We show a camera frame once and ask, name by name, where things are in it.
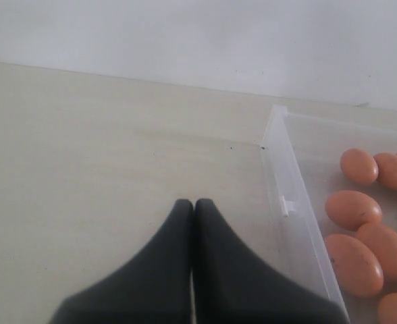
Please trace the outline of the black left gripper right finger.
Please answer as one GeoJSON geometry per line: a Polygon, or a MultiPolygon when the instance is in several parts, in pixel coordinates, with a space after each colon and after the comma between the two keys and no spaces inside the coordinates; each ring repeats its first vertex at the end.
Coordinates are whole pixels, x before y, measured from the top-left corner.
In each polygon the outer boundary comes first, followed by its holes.
{"type": "Polygon", "coordinates": [[[197,323],[347,323],[341,308],[256,255],[215,203],[197,200],[192,239],[197,323]]]}

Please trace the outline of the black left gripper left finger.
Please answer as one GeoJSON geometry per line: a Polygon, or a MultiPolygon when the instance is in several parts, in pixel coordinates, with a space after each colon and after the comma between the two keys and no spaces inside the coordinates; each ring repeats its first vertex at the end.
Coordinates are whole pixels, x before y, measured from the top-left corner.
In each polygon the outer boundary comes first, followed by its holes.
{"type": "Polygon", "coordinates": [[[179,199],[125,265],[66,298],[51,323],[190,323],[192,203],[179,199]]]}

